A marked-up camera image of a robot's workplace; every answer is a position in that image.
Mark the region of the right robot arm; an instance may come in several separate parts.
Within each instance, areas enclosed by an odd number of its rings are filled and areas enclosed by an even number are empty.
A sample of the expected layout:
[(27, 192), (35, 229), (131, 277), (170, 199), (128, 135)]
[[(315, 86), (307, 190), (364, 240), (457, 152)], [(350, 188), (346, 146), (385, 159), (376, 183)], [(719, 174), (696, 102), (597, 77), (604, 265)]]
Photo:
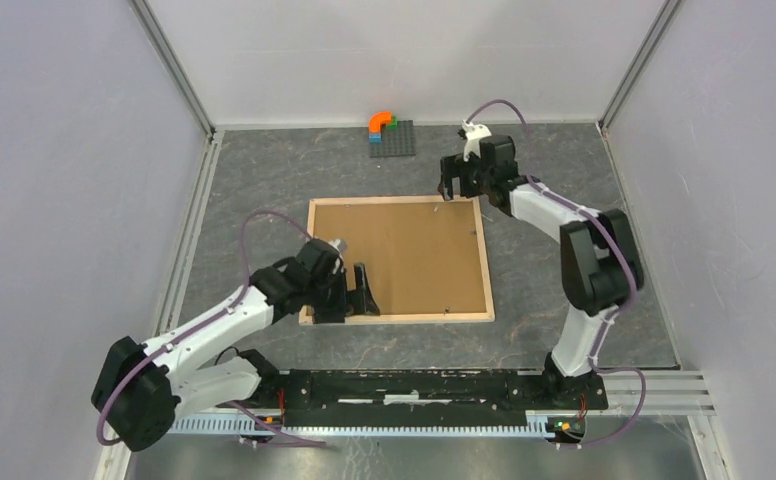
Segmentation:
[(580, 205), (520, 173), (515, 143), (508, 135), (480, 127), (461, 137), (463, 151), (440, 161), (438, 191), (443, 199), (485, 196), (492, 206), (536, 227), (559, 246), (569, 310), (545, 360), (541, 392), (549, 405), (566, 408), (591, 388), (610, 327), (643, 286), (628, 217), (620, 209)]

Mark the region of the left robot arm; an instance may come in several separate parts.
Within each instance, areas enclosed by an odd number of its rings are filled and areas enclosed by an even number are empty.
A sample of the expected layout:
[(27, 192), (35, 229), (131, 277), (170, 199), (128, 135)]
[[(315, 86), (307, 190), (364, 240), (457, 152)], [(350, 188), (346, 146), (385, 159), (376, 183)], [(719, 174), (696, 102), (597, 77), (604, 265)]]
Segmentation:
[(380, 315), (364, 265), (352, 270), (349, 288), (342, 241), (310, 238), (296, 255), (249, 274), (230, 296), (180, 327), (144, 342), (115, 341), (91, 395), (97, 441), (138, 452), (200, 410), (235, 400), (270, 405), (278, 394), (273, 375), (242, 356), (214, 366), (207, 361), (304, 307), (318, 323)]

